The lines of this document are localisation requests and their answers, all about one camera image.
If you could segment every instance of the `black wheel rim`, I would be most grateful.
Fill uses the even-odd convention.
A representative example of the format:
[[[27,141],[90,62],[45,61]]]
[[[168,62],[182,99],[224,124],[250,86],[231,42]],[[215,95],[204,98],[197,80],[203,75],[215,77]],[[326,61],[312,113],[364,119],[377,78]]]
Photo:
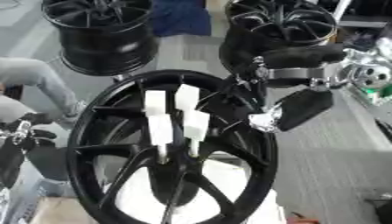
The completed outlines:
[[[148,18],[150,9],[150,1],[137,0],[45,0],[43,4],[45,15],[56,25],[86,29],[137,25]]]
[[[220,60],[231,73],[267,51],[319,45],[337,31],[328,11],[305,0],[232,0],[226,16]]]
[[[69,68],[111,76],[134,71],[156,54],[151,7],[143,0],[45,0],[42,11],[59,30]]]
[[[122,120],[119,120],[118,123],[123,122],[123,119],[129,119],[128,122],[131,123],[130,126],[134,127],[133,130],[143,130],[146,126],[146,122],[144,114],[140,112],[140,107],[135,105],[121,105],[126,102],[123,97],[132,94],[136,96],[136,91],[140,91],[143,95],[145,89],[164,88],[171,91],[171,87],[176,87],[181,83],[196,85],[199,88],[204,88],[204,90],[209,89],[210,92],[213,92],[218,89],[221,81],[202,73],[182,70],[140,74],[137,77],[132,77],[113,86],[97,97],[75,126],[69,140],[67,169],[71,183],[79,196],[81,204],[100,223],[144,223],[129,217],[113,204],[114,195],[116,195],[124,181],[140,167],[148,166],[149,171],[152,174],[158,174],[158,176],[164,175],[163,172],[167,170],[172,176],[169,181],[171,184],[167,186],[167,190],[164,189],[165,186],[162,186],[164,194],[167,195],[165,198],[167,200],[167,207],[161,223],[171,223],[174,206],[181,204],[180,201],[184,200],[187,196],[194,196],[194,192],[189,195],[186,195],[185,191],[182,193],[179,192],[181,189],[186,189],[188,184],[196,186],[196,192],[199,188],[203,189],[220,205],[219,215],[201,223],[240,223],[257,209],[271,188],[277,168],[275,139],[272,135],[254,132],[248,125],[243,123],[231,128],[233,128],[235,133],[240,133],[240,136],[246,138],[246,141],[243,142],[252,144],[245,145],[245,147],[248,147],[246,150],[250,151],[246,151],[240,146],[240,137],[230,136],[229,138],[233,139],[231,142],[231,140],[228,141],[228,135],[211,135],[201,147],[203,150],[200,151],[200,159],[190,160],[187,156],[188,154],[184,153],[186,150],[182,150],[185,143],[181,140],[182,136],[180,133],[176,135],[175,131],[174,144],[170,146],[171,160],[165,165],[156,163],[157,150],[148,145],[148,139],[146,139],[148,137],[145,137],[143,132],[136,143],[126,144],[118,143],[122,138],[121,135],[123,133],[120,133],[121,131],[113,134],[109,140],[106,137],[105,141],[107,141],[108,144],[102,144],[106,134],[103,134],[103,136],[94,135],[94,137],[92,137],[92,130],[99,127],[95,126],[97,117],[105,120],[109,116],[114,116],[117,120]],[[205,106],[205,109],[209,110],[214,108]],[[168,111],[172,112],[171,116],[173,117],[173,121],[178,121],[178,117],[176,118],[178,113],[176,113],[173,108]],[[220,126],[220,124],[222,124],[222,119],[227,122],[228,120],[238,118],[239,117],[237,116],[230,117],[230,115],[217,115],[212,120],[212,125]],[[223,128],[229,126],[225,123],[223,124]],[[123,129],[125,132],[132,131],[132,128],[127,130],[125,128]],[[233,154],[238,158],[245,159],[252,168],[252,175],[249,179],[247,188],[235,203],[228,200],[219,189],[214,187],[207,178],[200,174],[200,167],[204,163],[205,158],[214,151],[225,151],[228,154]],[[94,175],[94,166],[92,163],[89,163],[99,155],[115,155],[128,159],[124,166],[125,168],[122,168],[114,184],[112,184],[106,194],[102,192],[97,183]]]
[[[307,1],[232,1],[226,13],[233,25],[291,45],[314,45],[336,32],[332,15]]]

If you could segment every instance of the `shoe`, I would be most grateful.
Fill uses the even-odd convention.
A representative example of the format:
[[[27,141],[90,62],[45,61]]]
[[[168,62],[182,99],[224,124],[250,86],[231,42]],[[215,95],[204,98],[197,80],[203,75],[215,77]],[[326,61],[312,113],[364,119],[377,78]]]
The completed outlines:
[[[75,105],[75,108],[73,109],[73,113],[71,115],[63,115],[61,120],[66,123],[76,123],[76,121],[79,119],[79,116],[81,116],[81,113],[87,106],[88,105],[85,101],[78,101]]]

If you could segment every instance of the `cable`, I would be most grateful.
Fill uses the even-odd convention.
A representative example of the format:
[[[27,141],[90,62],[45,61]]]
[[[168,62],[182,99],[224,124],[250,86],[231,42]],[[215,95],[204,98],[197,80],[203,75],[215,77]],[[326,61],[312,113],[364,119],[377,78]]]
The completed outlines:
[[[15,9],[15,8],[17,8],[19,5],[21,5],[21,3],[19,2],[19,0],[12,0],[15,4],[13,4],[12,6],[7,6],[7,7],[4,7],[4,8],[0,8],[0,11],[7,11],[7,10],[10,10],[10,9]]]

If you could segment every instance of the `gray floor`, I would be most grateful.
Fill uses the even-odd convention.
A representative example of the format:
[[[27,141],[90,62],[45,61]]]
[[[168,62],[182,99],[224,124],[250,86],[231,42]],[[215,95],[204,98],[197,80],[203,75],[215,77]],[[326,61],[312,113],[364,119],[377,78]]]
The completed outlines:
[[[15,10],[0,11],[0,56],[48,61],[81,98],[92,100],[111,84],[110,78],[77,74],[58,60],[56,31],[40,16],[40,0],[20,0]],[[0,2],[0,8],[6,3]],[[145,68],[184,68],[224,77],[218,47],[227,29],[214,10],[213,37],[176,36],[160,40],[159,55]],[[292,90],[271,91],[275,98]],[[363,202],[392,192],[392,147],[372,117],[346,93],[335,95],[336,106],[290,133],[278,134],[279,172],[275,187],[280,204],[325,224],[373,224],[374,211]],[[58,113],[37,89],[27,88],[23,102],[38,111]]]

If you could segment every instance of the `white box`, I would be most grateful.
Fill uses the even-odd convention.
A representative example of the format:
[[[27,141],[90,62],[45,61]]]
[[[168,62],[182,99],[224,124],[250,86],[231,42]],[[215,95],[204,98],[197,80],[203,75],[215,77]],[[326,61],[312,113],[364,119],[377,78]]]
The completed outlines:
[[[175,95],[176,109],[182,111],[194,110],[199,103],[200,89],[182,84]]]
[[[184,114],[184,135],[197,141],[203,141],[208,131],[210,115],[197,110]]]
[[[173,142],[172,119],[169,115],[148,116],[152,145],[166,145]]]
[[[157,116],[166,113],[166,92],[147,90],[144,97],[144,110],[147,116]]]

